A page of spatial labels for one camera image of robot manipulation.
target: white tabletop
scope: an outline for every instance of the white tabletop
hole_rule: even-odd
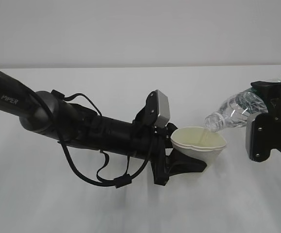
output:
[[[281,66],[6,69],[33,90],[87,94],[103,115],[129,121],[150,91],[170,102],[171,122],[201,126],[232,94],[281,76]],[[89,106],[82,98],[76,102]],[[25,131],[0,112],[0,232],[8,233],[281,233],[281,154],[250,161],[245,129],[222,132],[228,147],[198,180],[189,174],[153,185],[150,165],[131,185],[100,188],[77,178],[60,146]],[[94,178],[104,157],[70,149]],[[142,160],[131,159],[130,171]],[[121,175],[126,157],[111,154],[105,178]]]

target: black cable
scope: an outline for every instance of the black cable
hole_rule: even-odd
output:
[[[152,147],[153,147],[153,143],[154,141],[152,140],[152,138],[150,138],[150,146],[149,146],[149,151],[147,154],[147,157],[145,158],[144,162],[142,163],[141,167],[133,174],[131,175],[131,178],[134,179],[135,177],[137,177],[146,167],[147,163],[149,162],[150,159],[150,155],[151,155],[151,151],[152,151]]]
[[[57,125],[57,122],[52,114],[52,112],[50,111],[49,107],[46,105],[46,103],[43,101],[43,99],[38,95],[36,94],[33,90],[31,90],[30,88],[28,88],[27,86],[23,85],[28,93],[40,104],[40,106],[44,109],[44,111],[46,112],[47,116],[49,117],[50,121],[53,123],[54,125],[54,128],[56,130],[56,133],[57,133],[57,136],[58,136],[58,139],[59,139],[59,142],[62,146],[62,149],[64,151],[64,154],[66,156],[66,159],[67,159],[67,162],[69,164],[69,166],[71,167],[72,171],[74,172],[74,174],[76,176],[78,176],[81,180],[89,183],[89,184],[92,184],[92,185],[95,185],[95,186],[101,186],[101,187],[110,187],[110,186],[114,186],[115,185],[115,182],[106,182],[106,183],[101,183],[101,182],[97,182],[95,180],[91,180],[90,178],[84,176],[77,168],[76,166],[74,165],[73,161],[72,161],[72,158],[70,156],[70,153],[68,151],[68,148],[67,148],[67,145],[65,143],[65,140],[64,140],[64,137]]]
[[[98,114],[99,114],[101,117],[103,116],[102,113],[101,113],[101,111],[95,106],[95,104],[94,104],[85,94],[76,93],[76,94],[74,94],[74,95],[72,95],[72,96],[64,97],[64,100],[65,100],[65,101],[72,101],[72,100],[75,99],[77,96],[82,96],[82,97],[86,98],[87,101],[89,101],[90,104],[95,108],[95,110],[98,112]]]
[[[64,140],[64,137],[57,125],[57,122],[52,114],[52,112],[50,111],[49,107],[46,105],[46,103],[43,101],[43,99],[38,95],[36,94],[33,90],[31,90],[29,87],[23,85],[28,93],[40,104],[40,106],[44,109],[44,111],[46,112],[47,116],[49,117],[50,121],[52,122],[55,130],[56,130],[56,133],[57,133],[57,136],[58,136],[58,139],[59,139],[59,143],[63,149],[63,152],[65,154],[65,157],[67,159],[67,162],[69,164],[69,166],[71,167],[72,171],[74,172],[74,174],[76,176],[78,176],[81,180],[89,183],[89,184],[92,184],[92,185],[95,185],[95,186],[100,186],[100,187],[110,187],[110,186],[116,186],[117,187],[117,184],[114,180],[105,180],[103,178],[100,177],[101,180],[103,180],[103,182],[97,182],[95,180],[92,180],[86,176],[84,176],[75,166],[75,164],[73,163],[73,160],[70,156],[70,153],[68,151],[68,148],[67,148],[67,145],[66,145],[66,142]],[[102,113],[98,110],[98,108],[95,106],[95,104],[87,97],[85,96],[84,94],[81,94],[81,93],[77,93],[77,94],[74,94],[70,97],[67,97],[67,98],[64,98],[64,100],[66,101],[70,101],[70,100],[73,100],[74,98],[76,98],[77,96],[83,96],[84,98],[86,98],[91,104],[92,106],[96,109],[96,111],[99,113],[100,116],[102,116]],[[151,143],[150,143],[150,147],[149,147],[149,151],[148,151],[148,154],[144,160],[144,162],[142,163],[142,165],[140,166],[140,168],[132,175],[130,176],[130,179],[134,179],[135,177],[137,177],[143,170],[144,168],[146,167],[149,159],[150,159],[150,155],[151,155],[151,151],[152,151],[152,147],[153,147],[153,140],[150,139]],[[104,155],[105,155],[105,162],[104,162],[104,165],[102,168],[100,168],[98,170],[98,172],[103,169],[105,166],[107,166],[108,162],[109,162],[109,155],[102,152]],[[129,165],[129,157],[128,157],[128,164],[127,164],[127,169],[126,169],[126,172],[124,175],[127,175],[127,171],[128,171],[128,165]]]
[[[109,155],[108,155],[107,153],[105,153],[103,150],[100,150],[100,153],[104,154],[104,156],[105,156],[105,162],[104,162],[104,165],[103,165],[100,169],[97,170],[97,172],[96,172],[96,178],[97,178],[100,182],[108,182],[108,181],[110,181],[110,180],[106,180],[106,179],[100,177],[98,173],[99,173],[103,168],[105,168],[105,167],[108,165],[108,163],[109,163]]]
[[[131,156],[130,156],[130,154],[128,153],[127,155],[127,161],[126,161],[126,170],[125,170],[125,175],[127,174],[127,172],[129,171],[129,166],[130,166],[130,158],[131,158]]]

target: black robotic arm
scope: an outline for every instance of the black robotic arm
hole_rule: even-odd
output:
[[[77,96],[85,97],[97,112],[75,103]],[[82,180],[97,186],[121,187],[132,182],[150,161],[154,183],[166,185],[172,175],[202,172],[205,162],[188,157],[173,149],[166,156],[165,149],[172,148],[170,136],[177,127],[169,123],[167,97],[159,90],[151,92],[145,107],[132,123],[105,117],[94,103],[83,94],[65,97],[53,90],[34,92],[18,80],[0,71],[0,110],[19,117],[22,126],[32,132],[56,139],[61,144],[73,172]],[[137,172],[127,172],[113,180],[91,180],[75,167],[68,148],[100,150],[133,156],[144,160]]]
[[[246,126],[246,150],[249,158],[263,162],[272,149],[281,152],[281,83],[253,82],[256,94],[264,101],[268,113],[254,113]]]

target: plastic bottle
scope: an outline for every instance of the plastic bottle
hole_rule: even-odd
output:
[[[263,100],[253,93],[253,89],[229,97],[221,107],[205,118],[205,127],[212,132],[225,128],[240,128],[246,125],[250,114],[267,113]]]

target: white bowl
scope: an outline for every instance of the white bowl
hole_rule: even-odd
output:
[[[177,129],[171,135],[171,142],[198,150],[215,150],[225,148],[226,140],[219,134],[202,127],[185,127]]]
[[[204,146],[198,146],[204,130],[206,129],[202,127],[177,129],[171,135],[171,142],[174,149],[206,162],[209,167],[227,146],[227,143],[220,134],[208,132],[209,136],[202,142]]]

